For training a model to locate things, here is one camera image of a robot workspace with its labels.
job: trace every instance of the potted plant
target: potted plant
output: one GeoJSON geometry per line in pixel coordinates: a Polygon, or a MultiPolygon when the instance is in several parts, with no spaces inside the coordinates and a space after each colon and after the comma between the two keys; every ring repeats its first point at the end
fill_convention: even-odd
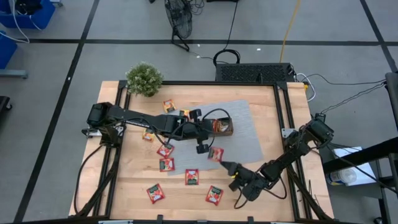
{"type": "Polygon", "coordinates": [[[126,72],[129,93],[151,97],[162,86],[163,75],[153,65],[141,62],[126,72]]]}

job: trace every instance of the electric fan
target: electric fan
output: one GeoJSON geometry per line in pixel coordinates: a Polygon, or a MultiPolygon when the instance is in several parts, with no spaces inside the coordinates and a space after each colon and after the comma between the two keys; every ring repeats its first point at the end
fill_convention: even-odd
{"type": "Polygon", "coordinates": [[[173,28],[172,43],[182,49],[189,51],[189,46],[184,42],[192,32],[192,13],[190,5],[186,0],[165,0],[165,8],[170,25],[173,28]],[[184,46],[174,42],[177,36],[184,46]]]}

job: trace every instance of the black floor stripe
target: black floor stripe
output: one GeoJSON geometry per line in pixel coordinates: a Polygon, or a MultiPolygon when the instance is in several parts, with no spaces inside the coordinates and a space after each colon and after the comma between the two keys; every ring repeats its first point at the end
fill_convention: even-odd
{"type": "Polygon", "coordinates": [[[394,59],[391,57],[391,53],[387,47],[387,45],[384,42],[383,36],[380,33],[379,28],[377,27],[376,21],[374,20],[372,13],[369,9],[368,4],[366,3],[365,0],[360,0],[363,9],[365,10],[365,14],[368,17],[369,23],[371,24],[371,27],[373,29],[374,35],[376,35],[377,41],[379,41],[379,43],[381,43],[381,49],[383,51],[384,56],[386,57],[386,60],[388,62],[388,65],[390,66],[390,69],[392,72],[396,72],[397,71],[397,65],[394,61],[394,59]]]}
{"type": "Polygon", "coordinates": [[[65,79],[65,83],[63,84],[61,94],[59,96],[57,105],[55,107],[55,111],[52,115],[51,122],[49,124],[49,128],[48,128],[47,132],[45,133],[42,147],[40,148],[40,152],[39,152],[39,155],[37,156],[35,166],[30,175],[30,178],[29,178],[28,184],[26,186],[22,200],[19,204],[18,211],[14,218],[14,222],[22,222],[24,219],[27,207],[29,205],[30,198],[32,197],[37,179],[39,178],[39,174],[40,174],[40,171],[41,171],[43,163],[44,163],[45,155],[49,149],[50,142],[51,142],[52,136],[55,131],[55,127],[57,125],[59,116],[61,114],[63,103],[65,102],[65,98],[67,97],[68,89],[69,89],[70,83],[72,82],[73,74],[75,73],[76,66],[78,64],[78,61],[79,61],[79,58],[81,55],[81,51],[83,50],[85,40],[87,39],[88,31],[91,27],[91,23],[93,22],[93,18],[94,18],[95,12],[97,10],[99,1],[100,0],[94,0],[93,6],[91,7],[91,11],[88,16],[86,26],[81,35],[78,47],[75,52],[75,56],[73,57],[73,60],[71,62],[71,65],[70,65],[70,68],[68,71],[68,75],[65,79]]]}
{"type": "MultiPolygon", "coordinates": [[[[35,44],[78,44],[77,39],[31,39],[35,44]]],[[[185,40],[188,44],[226,44],[227,40],[185,40]]],[[[86,44],[171,44],[170,39],[162,40],[122,40],[122,39],[86,39],[86,44]]],[[[243,45],[282,45],[283,40],[230,40],[230,44],[243,45]]],[[[328,40],[288,40],[286,45],[302,46],[378,46],[378,41],[328,41],[328,40]]],[[[398,46],[398,42],[385,42],[388,46],[398,46]]]]}

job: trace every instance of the white cable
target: white cable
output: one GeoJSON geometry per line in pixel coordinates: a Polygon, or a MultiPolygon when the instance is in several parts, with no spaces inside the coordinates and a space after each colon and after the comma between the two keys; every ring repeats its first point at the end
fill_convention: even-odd
{"type": "Polygon", "coordinates": [[[310,84],[310,86],[311,86],[311,89],[312,89],[312,91],[313,91],[313,95],[311,96],[311,98],[310,98],[310,99],[308,99],[308,100],[307,100],[307,102],[309,102],[309,101],[313,100],[313,99],[315,98],[315,96],[317,95],[317,93],[316,93],[316,91],[315,91],[315,88],[314,88],[314,86],[312,85],[312,83],[311,83],[310,79],[309,79],[309,78],[307,78],[307,76],[306,76],[306,75],[304,75],[303,73],[298,73],[298,74],[296,74],[296,75],[302,75],[302,76],[304,76],[304,79],[303,79],[302,81],[304,81],[304,80],[308,80],[308,83],[310,84]]]}
{"type": "MultiPolygon", "coordinates": [[[[16,18],[16,16],[15,16],[15,0],[12,0],[12,15],[13,15],[13,17],[14,17],[15,25],[17,26],[19,32],[26,38],[26,40],[15,39],[15,38],[12,38],[12,37],[10,37],[10,36],[8,36],[8,35],[6,35],[6,34],[3,34],[2,32],[0,32],[0,34],[3,35],[3,36],[5,36],[5,37],[7,37],[8,39],[14,40],[14,41],[16,41],[16,42],[22,42],[22,43],[27,43],[27,44],[29,44],[29,43],[30,43],[30,40],[29,40],[28,36],[26,36],[25,33],[23,33],[23,31],[22,31],[21,28],[19,27],[18,22],[17,22],[17,18],[16,18]]],[[[41,30],[41,29],[33,22],[33,20],[32,20],[32,15],[29,16],[29,19],[30,19],[30,21],[32,21],[32,23],[33,23],[33,25],[36,27],[36,29],[41,30]]]]}

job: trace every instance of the yellow cable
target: yellow cable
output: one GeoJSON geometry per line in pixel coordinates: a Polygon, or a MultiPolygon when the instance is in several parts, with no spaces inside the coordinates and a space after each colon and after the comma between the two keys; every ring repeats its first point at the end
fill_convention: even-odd
{"type": "Polygon", "coordinates": [[[282,44],[282,51],[280,51],[279,63],[282,63],[282,60],[284,58],[284,50],[285,50],[286,39],[287,39],[287,36],[289,34],[290,29],[292,28],[292,25],[293,25],[294,19],[296,17],[297,11],[299,10],[299,7],[300,7],[300,3],[301,3],[301,0],[297,0],[296,6],[294,8],[293,16],[290,19],[289,28],[287,28],[287,31],[286,31],[286,34],[285,34],[284,43],[282,44]]]}

